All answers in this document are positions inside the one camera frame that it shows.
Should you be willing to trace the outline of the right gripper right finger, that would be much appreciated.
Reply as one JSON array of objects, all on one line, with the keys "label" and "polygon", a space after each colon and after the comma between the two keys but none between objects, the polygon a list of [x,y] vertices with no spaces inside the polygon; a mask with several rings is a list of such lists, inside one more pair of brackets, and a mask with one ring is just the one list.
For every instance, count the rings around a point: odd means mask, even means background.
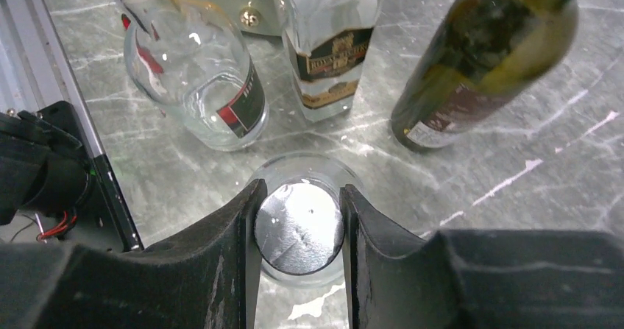
[{"label": "right gripper right finger", "polygon": [[441,229],[424,240],[340,191],[352,328],[621,328],[623,242],[574,230]]}]

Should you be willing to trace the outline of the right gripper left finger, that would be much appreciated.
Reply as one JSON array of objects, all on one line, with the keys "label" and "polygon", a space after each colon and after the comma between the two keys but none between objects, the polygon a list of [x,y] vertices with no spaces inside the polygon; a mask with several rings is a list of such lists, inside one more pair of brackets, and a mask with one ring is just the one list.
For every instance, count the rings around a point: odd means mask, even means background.
[{"label": "right gripper left finger", "polygon": [[261,256],[250,182],[217,211],[141,252],[1,246],[3,328],[252,328]]}]

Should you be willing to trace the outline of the dark green wine bottle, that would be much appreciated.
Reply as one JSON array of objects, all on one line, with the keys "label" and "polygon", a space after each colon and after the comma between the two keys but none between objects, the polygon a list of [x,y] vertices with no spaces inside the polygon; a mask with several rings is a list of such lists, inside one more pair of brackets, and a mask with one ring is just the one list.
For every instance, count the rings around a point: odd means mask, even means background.
[{"label": "dark green wine bottle", "polygon": [[450,145],[558,65],[577,28],[576,0],[455,0],[394,106],[394,137]]}]

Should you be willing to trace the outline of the clear bottle with label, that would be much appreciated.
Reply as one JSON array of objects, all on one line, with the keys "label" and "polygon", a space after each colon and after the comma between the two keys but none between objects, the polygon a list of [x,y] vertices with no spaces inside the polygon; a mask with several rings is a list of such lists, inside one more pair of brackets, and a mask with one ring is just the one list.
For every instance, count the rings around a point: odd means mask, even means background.
[{"label": "clear bottle with label", "polygon": [[383,0],[274,0],[303,116],[349,110]]}]

